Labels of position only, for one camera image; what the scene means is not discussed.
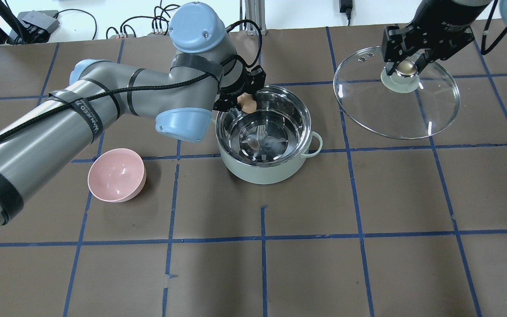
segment glass lid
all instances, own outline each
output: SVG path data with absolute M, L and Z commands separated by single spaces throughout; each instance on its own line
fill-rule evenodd
M 393 139 L 421 139 L 442 132 L 459 110 L 459 90 L 438 63 L 415 74 L 414 54 L 391 76 L 380 46 L 346 58 L 334 76 L 334 92 L 343 111 L 372 132 Z

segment robotic hand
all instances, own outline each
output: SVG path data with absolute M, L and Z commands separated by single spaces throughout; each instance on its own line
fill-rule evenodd
M 169 74 L 79 62 L 70 86 L 0 132 L 0 225 L 123 114 L 155 119 L 161 134 L 201 141 L 212 110 L 228 111 L 238 96 L 264 86 L 265 72 L 260 66 L 248 71 L 256 61 L 246 64 L 228 36 L 244 22 L 252 21 L 226 29 L 206 4 L 181 6 L 169 24 L 177 48 Z
M 386 74 L 400 66 L 402 76 L 420 74 L 436 60 L 447 60 L 474 40 L 470 24 L 492 0 L 423 0 L 412 22 L 400 29 L 387 26 L 382 39 L 382 56 Z M 500 11 L 507 25 L 507 0 Z M 418 50 L 424 50 L 415 65 L 401 63 Z

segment black power adapter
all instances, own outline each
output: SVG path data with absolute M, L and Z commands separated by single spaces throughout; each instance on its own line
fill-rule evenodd
M 340 12 L 348 17 L 348 26 L 352 23 L 353 0 L 340 0 Z

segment pink bowl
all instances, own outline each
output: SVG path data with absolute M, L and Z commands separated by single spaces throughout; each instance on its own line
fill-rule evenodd
M 93 196 L 109 203 L 134 198 L 145 182 L 142 158 L 127 148 L 116 148 L 101 155 L 87 175 L 87 185 Z

